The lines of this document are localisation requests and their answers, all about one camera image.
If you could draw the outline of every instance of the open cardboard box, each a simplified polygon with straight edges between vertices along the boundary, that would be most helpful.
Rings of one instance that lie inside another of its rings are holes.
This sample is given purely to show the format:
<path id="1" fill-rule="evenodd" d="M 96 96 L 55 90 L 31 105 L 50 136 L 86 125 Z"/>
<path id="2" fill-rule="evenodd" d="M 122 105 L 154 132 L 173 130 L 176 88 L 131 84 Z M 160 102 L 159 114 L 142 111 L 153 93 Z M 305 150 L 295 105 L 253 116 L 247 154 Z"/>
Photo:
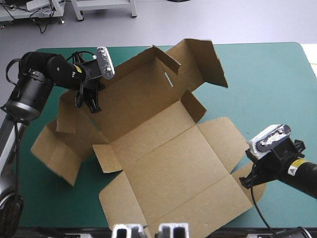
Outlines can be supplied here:
<path id="1" fill-rule="evenodd" d="M 248 145 L 228 118 L 197 122 L 206 109 L 192 91 L 204 82 L 227 87 L 211 41 L 186 39 L 166 53 L 153 46 L 102 80 L 102 111 L 60 97 L 58 117 L 32 152 L 75 184 L 81 162 L 96 154 L 104 173 L 122 172 L 100 192 L 109 226 L 139 223 L 154 237 L 160 223 L 188 222 L 204 238 L 252 207 L 232 170 Z M 265 185 L 255 188 L 259 199 Z"/>

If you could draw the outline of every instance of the power strip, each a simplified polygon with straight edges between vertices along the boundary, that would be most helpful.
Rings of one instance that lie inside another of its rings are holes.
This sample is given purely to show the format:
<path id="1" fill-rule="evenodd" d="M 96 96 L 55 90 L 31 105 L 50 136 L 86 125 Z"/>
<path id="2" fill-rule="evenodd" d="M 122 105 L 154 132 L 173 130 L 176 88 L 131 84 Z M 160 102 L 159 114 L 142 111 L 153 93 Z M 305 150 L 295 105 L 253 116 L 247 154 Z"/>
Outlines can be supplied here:
<path id="1" fill-rule="evenodd" d="M 34 11 L 36 9 L 49 6 L 49 5 L 50 5 L 50 0 L 32 0 L 26 3 L 26 9 L 28 9 L 28 11 Z"/>

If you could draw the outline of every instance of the silver arm segment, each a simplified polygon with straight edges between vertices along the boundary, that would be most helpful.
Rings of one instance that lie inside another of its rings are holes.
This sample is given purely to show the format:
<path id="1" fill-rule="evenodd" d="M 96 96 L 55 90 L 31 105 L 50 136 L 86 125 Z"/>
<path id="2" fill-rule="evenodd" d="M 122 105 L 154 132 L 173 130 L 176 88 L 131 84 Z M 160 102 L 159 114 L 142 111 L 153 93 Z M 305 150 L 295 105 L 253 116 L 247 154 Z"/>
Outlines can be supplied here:
<path id="1" fill-rule="evenodd" d="M 26 125 L 17 123 L 19 142 Z M 0 200 L 15 189 L 15 174 L 12 169 L 16 155 L 14 122 L 7 117 L 0 127 Z"/>

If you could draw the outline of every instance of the table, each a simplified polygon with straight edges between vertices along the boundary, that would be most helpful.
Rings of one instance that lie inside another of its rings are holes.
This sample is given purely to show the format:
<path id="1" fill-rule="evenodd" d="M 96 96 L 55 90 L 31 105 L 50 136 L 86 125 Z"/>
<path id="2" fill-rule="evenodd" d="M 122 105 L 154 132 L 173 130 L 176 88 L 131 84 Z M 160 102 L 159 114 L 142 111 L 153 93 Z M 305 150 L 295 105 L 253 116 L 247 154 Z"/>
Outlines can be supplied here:
<path id="1" fill-rule="evenodd" d="M 114 47 L 109 53 L 115 65 L 146 47 Z M 95 48 L 40 49 L 68 57 L 74 51 Z M 201 122 L 229 117 L 247 140 L 275 123 L 291 126 L 292 139 L 306 144 L 306 157 L 317 163 L 317 79 L 297 43 L 216 45 L 229 88 L 204 84 L 194 94 L 207 108 Z M 53 174 L 36 159 L 30 148 L 46 123 L 57 114 L 58 97 L 64 89 L 55 87 L 42 115 L 31 123 L 21 144 L 21 193 L 25 209 L 20 226 L 106 227 L 98 194 L 118 173 L 103 174 L 97 158 L 81 166 L 74 187 Z M 238 168 L 249 160 L 244 157 Z M 317 224 L 315 199 L 279 181 L 267 184 L 259 202 L 272 227 L 313 227 Z M 264 227 L 254 208 L 226 227 Z"/>

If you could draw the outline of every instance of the white shelf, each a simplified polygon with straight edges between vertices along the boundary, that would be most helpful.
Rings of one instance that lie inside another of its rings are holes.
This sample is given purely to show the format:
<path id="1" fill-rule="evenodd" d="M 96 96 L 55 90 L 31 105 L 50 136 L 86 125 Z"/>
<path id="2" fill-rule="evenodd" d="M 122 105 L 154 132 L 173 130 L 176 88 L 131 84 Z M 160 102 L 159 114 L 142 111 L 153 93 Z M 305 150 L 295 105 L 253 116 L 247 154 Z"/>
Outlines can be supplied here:
<path id="1" fill-rule="evenodd" d="M 59 3 L 58 0 L 51 0 L 54 7 L 55 7 L 55 13 L 53 17 L 60 17 L 64 15 L 64 7 L 66 2 Z M 23 10 L 16 9 L 14 11 L 10 11 L 10 14 L 15 18 L 15 19 L 22 19 L 22 18 L 29 18 L 30 15 L 32 14 L 31 12 L 26 12 Z M 35 13 L 31 16 L 33 17 L 48 17 L 47 15 L 43 15 L 41 13 Z M 4 9 L 3 6 L 0 5 L 0 22 L 2 21 L 12 21 L 12 17 L 7 13 L 7 11 Z"/>
<path id="2" fill-rule="evenodd" d="M 111 9 L 130 7 L 129 0 L 81 0 L 77 2 L 81 10 Z"/>
<path id="3" fill-rule="evenodd" d="M 83 20 L 82 11 L 111 9 L 111 8 L 131 8 L 132 16 L 137 16 L 135 0 L 71 0 L 77 19 Z"/>

